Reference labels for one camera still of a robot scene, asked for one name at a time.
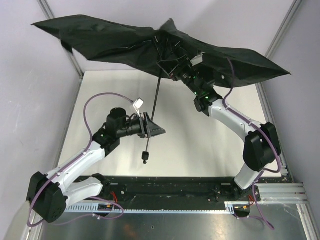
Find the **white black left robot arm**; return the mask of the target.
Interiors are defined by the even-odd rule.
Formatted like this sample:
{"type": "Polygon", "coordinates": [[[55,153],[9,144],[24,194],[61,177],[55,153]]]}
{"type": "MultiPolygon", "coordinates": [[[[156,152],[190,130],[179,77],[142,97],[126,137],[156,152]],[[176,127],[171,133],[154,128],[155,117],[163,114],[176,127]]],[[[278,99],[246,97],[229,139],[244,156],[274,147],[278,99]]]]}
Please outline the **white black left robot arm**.
{"type": "Polygon", "coordinates": [[[102,192],[104,181],[99,174],[92,175],[83,183],[75,181],[85,170],[111,154],[120,145],[121,138],[134,135],[142,139],[152,138],[165,132],[147,112],[128,116],[123,108],[113,108],[82,152],[60,167],[46,174],[36,172],[30,178],[26,197],[30,210],[47,223],[55,222],[67,207],[95,198],[102,192]]]}

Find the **black folding umbrella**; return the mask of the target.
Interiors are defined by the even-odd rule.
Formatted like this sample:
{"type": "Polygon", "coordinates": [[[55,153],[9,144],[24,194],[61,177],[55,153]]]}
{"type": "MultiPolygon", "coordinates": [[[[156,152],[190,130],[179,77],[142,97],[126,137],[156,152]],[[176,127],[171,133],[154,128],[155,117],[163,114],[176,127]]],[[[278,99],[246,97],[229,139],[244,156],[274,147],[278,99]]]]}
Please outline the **black folding umbrella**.
{"type": "Polygon", "coordinates": [[[260,53],[246,48],[215,46],[177,29],[173,19],[159,29],[120,24],[87,15],[39,21],[35,26],[59,39],[69,51],[88,61],[130,66],[161,79],[170,79],[158,66],[161,60],[190,59],[203,52],[203,64],[225,74],[215,87],[241,88],[286,76],[288,71],[260,53]]]}

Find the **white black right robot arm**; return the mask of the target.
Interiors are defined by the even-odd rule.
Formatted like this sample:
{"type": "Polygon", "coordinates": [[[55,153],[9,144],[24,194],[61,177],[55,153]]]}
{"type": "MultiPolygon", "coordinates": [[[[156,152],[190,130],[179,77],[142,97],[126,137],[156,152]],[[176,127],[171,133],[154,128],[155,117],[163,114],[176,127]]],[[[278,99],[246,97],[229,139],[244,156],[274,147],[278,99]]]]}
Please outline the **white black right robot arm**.
{"type": "Polygon", "coordinates": [[[186,55],[172,60],[160,60],[157,65],[174,81],[182,81],[195,95],[194,105],[202,112],[232,130],[244,142],[244,164],[234,177],[232,193],[249,189],[267,170],[273,161],[281,166],[281,147],[276,127],[267,122],[262,124],[247,117],[219,95],[214,85],[217,80],[225,80],[226,75],[214,72],[204,66],[202,57],[191,60],[186,55]]]}

